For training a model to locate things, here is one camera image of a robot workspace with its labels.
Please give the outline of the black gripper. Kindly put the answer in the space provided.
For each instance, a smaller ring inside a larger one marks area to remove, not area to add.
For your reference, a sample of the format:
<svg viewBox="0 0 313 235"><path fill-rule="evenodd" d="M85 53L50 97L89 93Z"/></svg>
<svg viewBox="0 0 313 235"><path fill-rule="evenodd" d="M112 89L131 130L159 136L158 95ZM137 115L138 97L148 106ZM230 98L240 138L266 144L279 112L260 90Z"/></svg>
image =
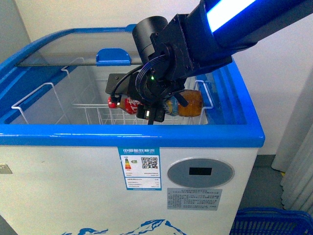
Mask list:
<svg viewBox="0 0 313 235"><path fill-rule="evenodd" d="M186 106L185 79L177 81L157 80L147 65L139 66L126 75L127 96L140 102L136 117L146 119L149 125L164 122L166 102L174 100L178 105Z"/></svg>

